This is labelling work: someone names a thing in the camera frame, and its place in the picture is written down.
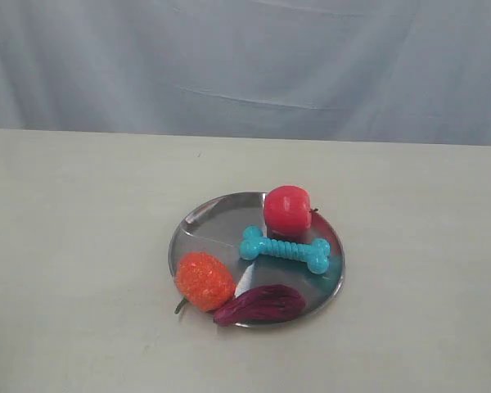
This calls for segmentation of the white backdrop cloth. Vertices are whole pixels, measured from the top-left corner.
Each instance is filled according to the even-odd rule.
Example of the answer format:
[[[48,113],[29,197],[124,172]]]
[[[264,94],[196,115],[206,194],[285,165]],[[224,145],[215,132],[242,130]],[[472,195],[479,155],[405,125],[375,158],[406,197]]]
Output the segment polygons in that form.
[[[0,1],[0,129],[491,145],[491,1]]]

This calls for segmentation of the purple toy eggplant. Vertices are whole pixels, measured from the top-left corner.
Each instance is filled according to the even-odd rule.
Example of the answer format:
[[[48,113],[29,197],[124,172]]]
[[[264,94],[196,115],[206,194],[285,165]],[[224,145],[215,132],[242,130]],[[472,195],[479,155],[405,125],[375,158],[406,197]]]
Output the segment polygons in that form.
[[[282,323],[298,317],[306,306],[294,288],[277,284],[255,287],[228,301],[213,313],[219,326],[244,322]]]

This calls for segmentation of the round metal divided plate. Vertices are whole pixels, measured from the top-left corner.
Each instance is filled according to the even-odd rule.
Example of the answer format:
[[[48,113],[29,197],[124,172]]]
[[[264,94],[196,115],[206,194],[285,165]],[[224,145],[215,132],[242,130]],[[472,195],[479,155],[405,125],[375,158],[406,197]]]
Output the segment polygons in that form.
[[[345,279],[345,256],[332,226],[312,203],[314,212],[311,228],[304,234],[283,237],[271,232],[264,221],[264,199],[267,194],[228,194],[194,209],[173,234],[169,245],[169,269],[174,279],[178,263],[186,254],[205,252],[225,264],[232,274],[236,284],[233,298],[261,286],[281,284],[294,288],[306,301],[302,313],[291,320],[294,321],[318,312],[338,295]],[[266,255],[260,255],[255,260],[243,260],[239,256],[238,247],[244,230],[252,225],[259,227],[265,237],[287,242],[310,244],[316,238],[326,239],[331,246],[329,269],[324,274],[314,274],[305,263]],[[232,325],[252,328],[287,322],[244,322]]]

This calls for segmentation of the orange toy fruit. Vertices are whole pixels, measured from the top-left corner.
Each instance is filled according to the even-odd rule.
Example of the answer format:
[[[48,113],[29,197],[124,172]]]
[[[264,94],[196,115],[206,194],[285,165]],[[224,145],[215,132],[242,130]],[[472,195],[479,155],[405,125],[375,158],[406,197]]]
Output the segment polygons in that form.
[[[178,263],[175,285],[182,294],[174,313],[187,304],[203,312],[217,310],[234,297],[236,284],[227,266],[205,252],[190,252]]]

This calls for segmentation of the red toy apple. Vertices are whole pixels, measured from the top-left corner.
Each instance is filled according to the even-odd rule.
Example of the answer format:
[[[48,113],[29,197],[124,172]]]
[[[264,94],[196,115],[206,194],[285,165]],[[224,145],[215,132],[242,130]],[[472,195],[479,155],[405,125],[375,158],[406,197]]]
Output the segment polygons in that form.
[[[283,237],[308,231],[313,212],[309,193],[294,185],[276,187],[264,199],[264,221],[271,232]]]

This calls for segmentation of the teal toy bone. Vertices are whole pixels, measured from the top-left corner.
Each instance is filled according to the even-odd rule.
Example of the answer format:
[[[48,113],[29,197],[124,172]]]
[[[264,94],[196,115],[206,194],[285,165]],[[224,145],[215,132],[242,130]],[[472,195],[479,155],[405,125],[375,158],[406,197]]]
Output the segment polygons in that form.
[[[259,227],[252,225],[244,230],[238,252],[243,260],[272,256],[305,263],[311,273],[324,274],[330,266],[331,246],[323,238],[302,244],[265,237]]]

